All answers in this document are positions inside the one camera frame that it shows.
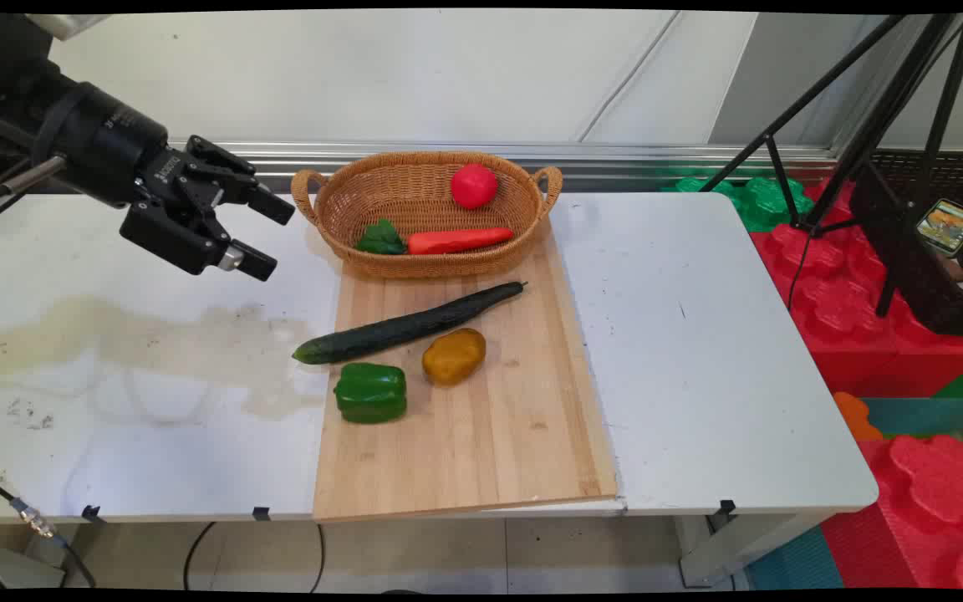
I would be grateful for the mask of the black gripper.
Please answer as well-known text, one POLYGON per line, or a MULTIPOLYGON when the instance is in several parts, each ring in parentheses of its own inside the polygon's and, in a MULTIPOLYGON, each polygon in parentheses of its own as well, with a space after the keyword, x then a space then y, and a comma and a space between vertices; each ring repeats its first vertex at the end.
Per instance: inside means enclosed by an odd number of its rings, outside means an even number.
POLYGON ((206 138, 194 135, 177 149, 163 125, 96 85, 51 79, 48 153, 68 163, 61 180, 127 209, 124 239, 188 274, 217 268, 265 282, 278 267, 230 237, 215 209, 241 203, 286 225, 295 206, 268 190, 249 161, 206 138))

